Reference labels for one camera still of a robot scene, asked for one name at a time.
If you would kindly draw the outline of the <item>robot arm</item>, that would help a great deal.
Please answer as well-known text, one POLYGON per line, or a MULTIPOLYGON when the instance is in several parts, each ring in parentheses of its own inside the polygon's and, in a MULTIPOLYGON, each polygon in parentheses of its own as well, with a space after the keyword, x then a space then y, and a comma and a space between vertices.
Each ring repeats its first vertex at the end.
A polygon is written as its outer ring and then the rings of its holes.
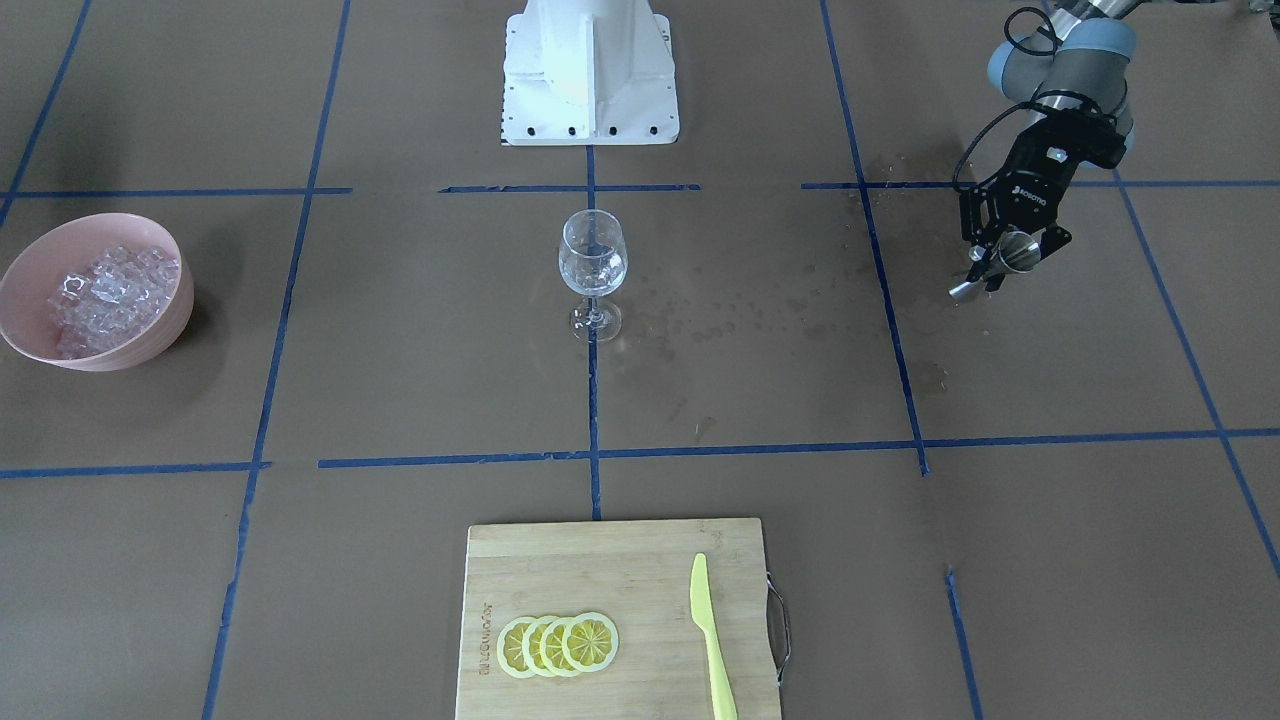
POLYGON ((1071 241, 1059 206, 1076 170, 1119 167, 1134 142, 1126 69, 1137 36, 1134 1, 1057 1, 1032 8, 1038 26, 1006 33, 988 60, 989 82, 1027 115, 1001 168, 964 186, 954 179, 972 265, 957 301, 993 293, 1071 241))

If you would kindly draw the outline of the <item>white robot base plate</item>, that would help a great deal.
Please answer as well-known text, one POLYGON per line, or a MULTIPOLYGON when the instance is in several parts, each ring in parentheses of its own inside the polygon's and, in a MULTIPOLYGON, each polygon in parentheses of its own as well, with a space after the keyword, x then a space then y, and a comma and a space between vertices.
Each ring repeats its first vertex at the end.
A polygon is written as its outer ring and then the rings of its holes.
POLYGON ((500 142, 678 141, 671 23, 648 1, 529 1, 506 20, 500 142))

